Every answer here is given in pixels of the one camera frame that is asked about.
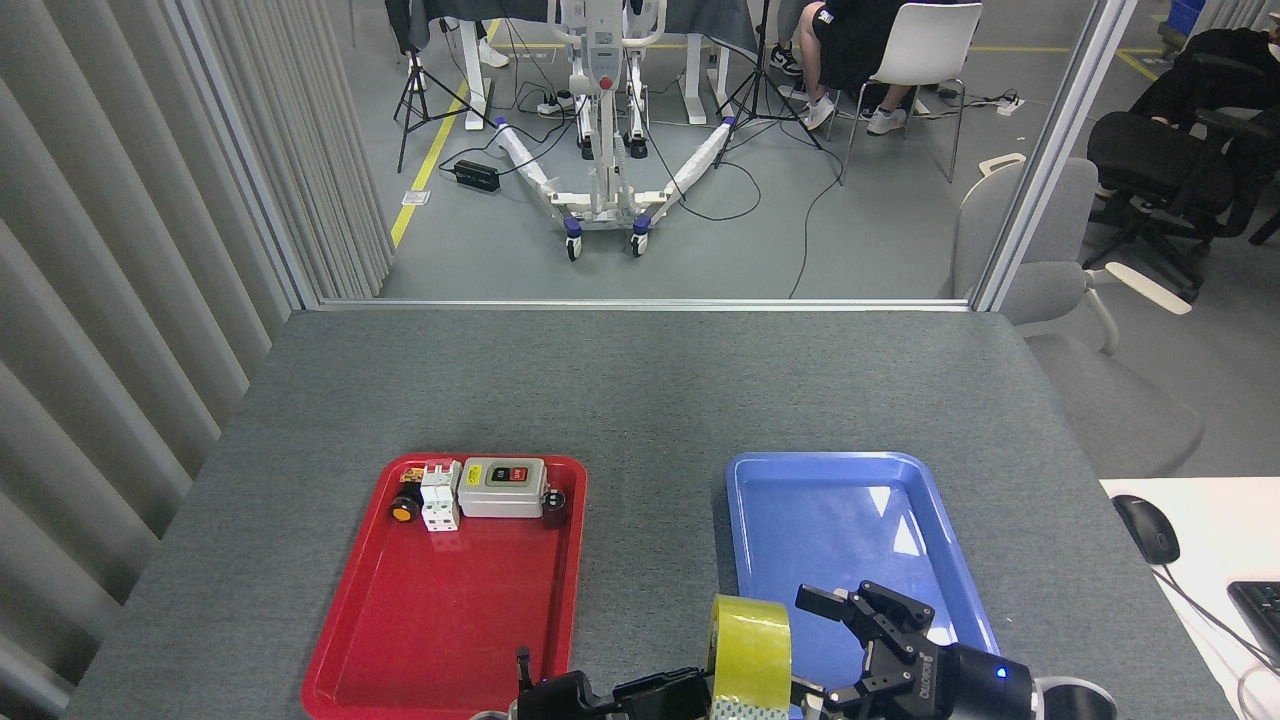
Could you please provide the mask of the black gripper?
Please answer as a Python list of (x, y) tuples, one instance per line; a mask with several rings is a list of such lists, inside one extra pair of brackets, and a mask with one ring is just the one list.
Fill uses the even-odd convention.
[(708, 673), (681, 667), (616, 685), (611, 694), (595, 694), (588, 674), (572, 670), (521, 689), (515, 719), (607, 719), (622, 712), (627, 719), (708, 719)]
[(878, 641), (874, 674), (890, 676), (833, 689), (795, 678), (801, 719), (1036, 716), (1029, 667), (966, 644), (924, 643), (934, 610), (922, 601), (864, 580), (846, 596), (801, 584), (795, 606), (842, 623), (864, 644)]

